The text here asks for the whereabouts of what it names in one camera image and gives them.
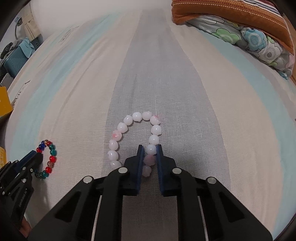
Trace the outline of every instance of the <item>silver screw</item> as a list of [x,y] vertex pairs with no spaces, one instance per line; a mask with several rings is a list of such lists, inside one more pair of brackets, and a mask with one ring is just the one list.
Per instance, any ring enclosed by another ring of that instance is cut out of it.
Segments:
[[90,176],[87,176],[83,179],[84,183],[90,183],[91,181],[92,181],[92,177],[90,177]]
[[128,169],[126,167],[121,167],[118,169],[119,173],[127,173]]
[[181,172],[182,172],[182,170],[180,168],[173,169],[173,173],[175,173],[175,174],[180,174]]
[[217,182],[217,180],[215,178],[213,178],[213,177],[209,177],[207,179],[207,181],[208,181],[209,184],[215,184]]

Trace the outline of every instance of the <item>multicolored beaded bracelet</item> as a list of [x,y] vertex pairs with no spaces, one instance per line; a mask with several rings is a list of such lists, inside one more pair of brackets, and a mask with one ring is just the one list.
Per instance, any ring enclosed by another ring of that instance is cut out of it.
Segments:
[[49,161],[47,162],[47,167],[42,172],[38,172],[37,169],[34,170],[35,177],[40,179],[45,179],[49,176],[49,174],[52,172],[52,168],[54,167],[55,162],[57,161],[57,151],[55,149],[55,145],[49,140],[42,141],[41,144],[36,148],[36,151],[42,153],[46,146],[49,147],[51,155],[49,157]]

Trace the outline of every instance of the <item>beige cloth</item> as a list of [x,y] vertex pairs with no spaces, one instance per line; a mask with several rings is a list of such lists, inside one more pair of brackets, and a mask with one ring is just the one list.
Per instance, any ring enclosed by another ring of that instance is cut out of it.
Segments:
[[30,3],[27,4],[21,10],[20,14],[22,16],[22,22],[23,22],[23,26],[25,28],[26,35],[29,38],[29,40],[32,41],[35,38],[37,38],[41,33],[40,33],[40,30],[33,18]]

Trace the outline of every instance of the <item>blue cloth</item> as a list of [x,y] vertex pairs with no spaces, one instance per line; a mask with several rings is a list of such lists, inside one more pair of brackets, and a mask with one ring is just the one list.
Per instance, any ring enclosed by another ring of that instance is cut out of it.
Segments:
[[31,44],[28,38],[25,38],[19,45],[27,58],[30,58],[35,52],[34,46]]

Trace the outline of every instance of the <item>floral blanket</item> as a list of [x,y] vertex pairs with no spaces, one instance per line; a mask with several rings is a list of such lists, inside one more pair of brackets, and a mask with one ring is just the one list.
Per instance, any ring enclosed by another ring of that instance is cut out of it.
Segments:
[[291,77],[295,56],[264,32],[213,15],[202,15],[187,22],[249,52],[260,61],[274,67],[285,79]]

